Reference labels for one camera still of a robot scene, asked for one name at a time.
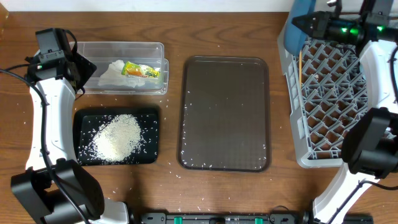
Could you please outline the yellow green snack wrapper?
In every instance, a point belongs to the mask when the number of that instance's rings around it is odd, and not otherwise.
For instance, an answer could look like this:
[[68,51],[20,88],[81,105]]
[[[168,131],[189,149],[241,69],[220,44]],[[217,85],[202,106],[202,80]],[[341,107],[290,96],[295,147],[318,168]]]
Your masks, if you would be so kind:
[[135,76],[142,78],[158,78],[160,76],[160,71],[148,65],[126,62],[121,74],[125,76]]

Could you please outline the white tissue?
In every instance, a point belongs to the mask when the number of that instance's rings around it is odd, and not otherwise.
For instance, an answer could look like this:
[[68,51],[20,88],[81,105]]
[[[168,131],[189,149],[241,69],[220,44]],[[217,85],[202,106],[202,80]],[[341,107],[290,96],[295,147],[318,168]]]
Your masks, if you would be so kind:
[[128,86],[131,88],[145,85],[145,81],[141,78],[122,75],[121,72],[124,66],[125,63],[122,60],[117,60],[109,64],[107,71],[100,76],[98,85]]

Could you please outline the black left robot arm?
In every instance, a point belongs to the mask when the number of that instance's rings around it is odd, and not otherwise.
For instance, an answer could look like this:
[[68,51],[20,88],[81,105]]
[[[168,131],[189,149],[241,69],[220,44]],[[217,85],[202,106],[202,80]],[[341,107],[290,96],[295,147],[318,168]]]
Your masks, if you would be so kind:
[[96,65],[69,43],[72,35],[61,28],[37,31],[39,51],[17,77],[29,87],[34,120],[25,172],[12,176],[11,190],[36,223],[129,223],[127,205],[105,198],[77,162],[72,109]]

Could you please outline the wooden chopstick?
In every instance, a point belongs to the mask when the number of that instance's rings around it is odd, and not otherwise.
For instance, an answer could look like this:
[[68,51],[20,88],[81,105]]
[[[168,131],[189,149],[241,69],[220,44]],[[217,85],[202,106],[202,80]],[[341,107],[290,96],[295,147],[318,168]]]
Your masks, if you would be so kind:
[[302,59],[303,59],[303,54],[302,54],[302,50],[300,50],[299,62],[298,62],[298,77],[299,77],[300,90],[302,89]]

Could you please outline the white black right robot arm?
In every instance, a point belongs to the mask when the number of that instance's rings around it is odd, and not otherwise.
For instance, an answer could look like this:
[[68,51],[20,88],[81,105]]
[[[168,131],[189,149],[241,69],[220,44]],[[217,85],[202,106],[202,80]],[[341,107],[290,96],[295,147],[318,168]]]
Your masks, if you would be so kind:
[[294,1],[284,47],[294,56],[306,37],[353,45],[363,66],[368,111],[346,134],[343,163],[326,190],[303,216],[304,223],[343,223],[353,204],[370,186],[397,172],[397,29],[389,27],[392,1],[363,1],[357,21],[340,18],[341,1],[328,1],[332,12],[316,11],[315,1]]

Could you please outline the dark blue plate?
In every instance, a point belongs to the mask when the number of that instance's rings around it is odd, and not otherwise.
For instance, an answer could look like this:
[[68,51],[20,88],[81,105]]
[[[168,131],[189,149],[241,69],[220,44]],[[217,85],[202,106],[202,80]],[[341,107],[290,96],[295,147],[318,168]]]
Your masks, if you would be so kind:
[[283,34],[284,48],[293,56],[299,56],[299,53],[307,38],[307,34],[293,25],[294,17],[307,15],[315,9],[316,0],[294,0],[290,9]]

